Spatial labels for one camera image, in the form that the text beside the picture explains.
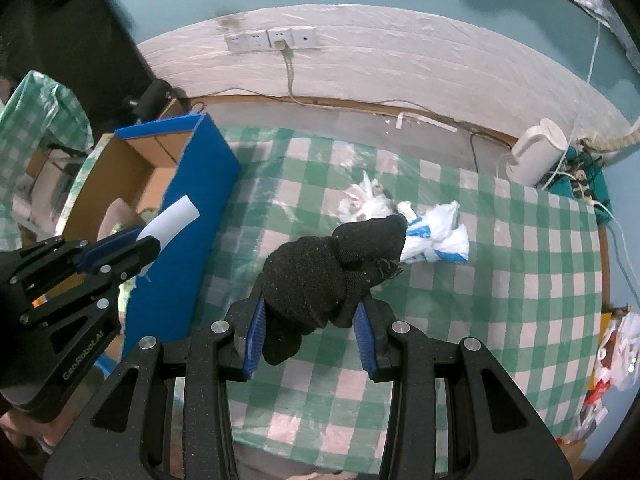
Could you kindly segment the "white foam cylinder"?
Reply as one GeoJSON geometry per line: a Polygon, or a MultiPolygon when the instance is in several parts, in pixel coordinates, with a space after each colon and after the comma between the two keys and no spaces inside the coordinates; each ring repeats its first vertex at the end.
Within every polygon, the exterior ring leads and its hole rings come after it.
{"type": "Polygon", "coordinates": [[[183,195],[158,214],[138,235],[137,240],[152,237],[160,243],[160,252],[187,226],[200,218],[200,212],[190,197],[183,195]]]}

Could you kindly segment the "white blue plastic bag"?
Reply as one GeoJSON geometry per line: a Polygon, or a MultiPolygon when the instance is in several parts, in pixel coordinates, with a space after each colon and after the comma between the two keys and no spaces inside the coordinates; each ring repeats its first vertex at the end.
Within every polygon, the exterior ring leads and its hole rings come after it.
{"type": "Polygon", "coordinates": [[[417,214],[409,202],[398,203],[396,209],[407,220],[402,263],[469,261],[469,232],[459,221],[460,204],[456,200],[435,205],[424,214],[417,214]]]}

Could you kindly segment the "blue cardboard box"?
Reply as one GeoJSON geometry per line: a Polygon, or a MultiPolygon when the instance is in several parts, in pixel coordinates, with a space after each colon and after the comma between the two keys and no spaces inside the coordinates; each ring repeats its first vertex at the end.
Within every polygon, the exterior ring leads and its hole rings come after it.
{"type": "Polygon", "coordinates": [[[55,232],[100,239],[114,203],[134,218],[154,214],[143,234],[163,244],[134,281],[124,311],[122,354],[152,335],[189,335],[204,270],[241,165],[209,114],[121,128],[102,136],[67,197],[55,232]]]}

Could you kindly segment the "green checkered cloth on chair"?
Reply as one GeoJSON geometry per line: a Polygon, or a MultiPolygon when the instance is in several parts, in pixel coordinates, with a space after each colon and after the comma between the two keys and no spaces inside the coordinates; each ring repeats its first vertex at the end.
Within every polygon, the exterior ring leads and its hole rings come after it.
{"type": "Polygon", "coordinates": [[[14,90],[1,112],[1,249],[22,247],[13,218],[18,179],[40,145],[52,142],[85,152],[93,146],[89,119],[74,92],[36,70],[14,90]]]}

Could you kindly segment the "green checkered tablecloth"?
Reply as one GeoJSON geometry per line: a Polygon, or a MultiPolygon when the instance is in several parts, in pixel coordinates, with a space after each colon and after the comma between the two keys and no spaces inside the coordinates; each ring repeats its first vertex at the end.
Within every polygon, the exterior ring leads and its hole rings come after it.
{"type": "MultiPolygon", "coordinates": [[[[566,197],[373,146],[290,129],[227,128],[242,172],[205,271],[194,325],[252,289],[265,258],[337,227],[347,189],[371,178],[416,211],[457,202],[465,264],[418,262],[375,289],[435,339],[480,340],[551,433],[574,425],[596,358],[602,273],[593,210],[566,197]]],[[[351,330],[328,326],[296,356],[228,388],[237,444],[311,466],[378,470],[390,386],[371,382],[351,330]]]]}

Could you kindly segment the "white electric kettle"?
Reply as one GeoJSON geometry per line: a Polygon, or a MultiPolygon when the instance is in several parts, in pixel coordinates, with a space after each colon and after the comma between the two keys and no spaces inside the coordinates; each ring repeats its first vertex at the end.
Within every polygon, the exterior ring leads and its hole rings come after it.
{"type": "Polygon", "coordinates": [[[513,145],[506,163],[511,182],[535,186],[568,147],[563,130],[549,118],[529,127],[513,145]]]}

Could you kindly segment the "plastic bag with red items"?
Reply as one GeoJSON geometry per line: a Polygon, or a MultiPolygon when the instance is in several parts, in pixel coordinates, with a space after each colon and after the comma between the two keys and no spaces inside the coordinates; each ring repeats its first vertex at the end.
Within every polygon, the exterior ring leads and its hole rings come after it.
{"type": "Polygon", "coordinates": [[[593,388],[585,397],[575,427],[578,440],[586,440],[600,425],[608,409],[603,397],[615,388],[625,391],[639,381],[639,315],[613,314],[605,327],[593,367],[593,388]]]}

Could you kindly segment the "wall socket strip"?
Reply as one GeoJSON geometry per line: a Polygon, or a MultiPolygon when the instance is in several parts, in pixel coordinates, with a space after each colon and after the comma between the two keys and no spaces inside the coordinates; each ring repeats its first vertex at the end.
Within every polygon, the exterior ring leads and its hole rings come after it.
{"type": "Polygon", "coordinates": [[[311,26],[273,27],[224,35],[224,42],[232,53],[320,48],[317,29],[311,26]]]}

